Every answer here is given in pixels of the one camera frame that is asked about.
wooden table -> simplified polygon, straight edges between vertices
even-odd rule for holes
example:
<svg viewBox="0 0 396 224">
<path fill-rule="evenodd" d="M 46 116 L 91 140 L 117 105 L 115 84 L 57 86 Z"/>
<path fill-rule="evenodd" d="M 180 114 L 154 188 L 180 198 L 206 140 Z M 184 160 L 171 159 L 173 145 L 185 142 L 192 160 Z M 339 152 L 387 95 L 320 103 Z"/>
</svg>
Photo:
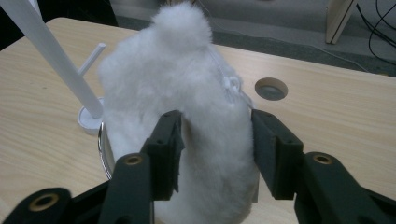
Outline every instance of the wooden table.
<svg viewBox="0 0 396 224">
<path fill-rule="evenodd" d="M 108 47 L 135 31 L 83 21 L 49 22 L 76 66 L 99 42 Z M 364 187 L 396 199 L 396 79 L 219 46 L 243 77 L 256 106 L 275 114 L 304 151 L 338 158 Z M 85 79 L 103 95 L 95 70 Z M 289 89 L 280 101 L 255 91 L 263 77 Z M 34 46 L 23 38 L 0 53 L 0 220 L 31 193 L 52 187 L 76 196 L 104 181 L 96 136 L 77 123 L 81 104 Z M 275 201 L 261 182 L 259 202 L 244 223 L 297 223 L 293 202 Z"/>
</svg>

white stand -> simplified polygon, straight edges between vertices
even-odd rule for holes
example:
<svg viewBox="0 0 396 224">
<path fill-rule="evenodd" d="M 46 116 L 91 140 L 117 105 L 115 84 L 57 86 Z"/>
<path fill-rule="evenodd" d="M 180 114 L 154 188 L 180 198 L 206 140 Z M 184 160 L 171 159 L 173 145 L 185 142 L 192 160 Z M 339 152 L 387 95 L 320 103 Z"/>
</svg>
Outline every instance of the white stand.
<svg viewBox="0 0 396 224">
<path fill-rule="evenodd" d="M 78 114 L 78 123 L 87 133 L 96 134 L 100 127 L 103 106 L 83 79 L 83 75 L 106 45 L 99 44 L 77 70 L 28 0 L 0 0 L 0 6 L 81 101 L 84 107 Z"/>
</svg>

white fur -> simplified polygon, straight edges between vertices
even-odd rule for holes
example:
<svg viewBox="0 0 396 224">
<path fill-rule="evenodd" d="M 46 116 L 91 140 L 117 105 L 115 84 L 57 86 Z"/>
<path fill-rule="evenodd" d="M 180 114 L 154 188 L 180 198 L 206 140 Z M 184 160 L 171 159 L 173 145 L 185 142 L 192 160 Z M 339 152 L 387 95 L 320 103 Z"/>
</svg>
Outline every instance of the white fur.
<svg viewBox="0 0 396 224">
<path fill-rule="evenodd" d="M 211 45 L 202 11 L 188 3 L 163 7 L 98 72 L 115 159 L 138 152 L 161 114 L 183 113 L 179 193 L 155 202 L 156 217 L 168 224 L 242 222 L 258 176 L 250 115 L 238 90 L 224 86 L 225 77 L 240 79 Z"/>
</svg>

metal bowl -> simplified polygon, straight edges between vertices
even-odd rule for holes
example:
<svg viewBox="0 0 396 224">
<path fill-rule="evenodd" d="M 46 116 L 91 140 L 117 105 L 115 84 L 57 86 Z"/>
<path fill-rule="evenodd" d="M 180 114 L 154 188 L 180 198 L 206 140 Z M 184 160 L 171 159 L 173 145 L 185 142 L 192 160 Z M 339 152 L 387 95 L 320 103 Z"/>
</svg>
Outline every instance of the metal bowl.
<svg viewBox="0 0 396 224">
<path fill-rule="evenodd" d="M 98 148 L 106 176 L 108 179 L 111 179 L 111 175 L 113 174 L 116 163 L 114 162 L 113 151 L 111 150 L 111 145 L 107 138 L 106 125 L 103 122 L 100 126 L 98 134 Z"/>
</svg>

white pole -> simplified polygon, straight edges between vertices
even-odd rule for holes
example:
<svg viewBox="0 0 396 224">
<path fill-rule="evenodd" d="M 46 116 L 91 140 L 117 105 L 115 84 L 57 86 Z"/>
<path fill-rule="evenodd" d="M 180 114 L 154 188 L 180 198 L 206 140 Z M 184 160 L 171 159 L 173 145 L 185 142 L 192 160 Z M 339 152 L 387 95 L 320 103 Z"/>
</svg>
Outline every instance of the white pole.
<svg viewBox="0 0 396 224">
<path fill-rule="evenodd" d="M 101 118 L 103 114 L 101 103 L 83 77 L 78 74 L 77 68 L 64 53 L 50 29 L 40 19 L 28 0 L 0 0 L 0 5 L 81 101 L 91 116 L 95 119 Z"/>
</svg>

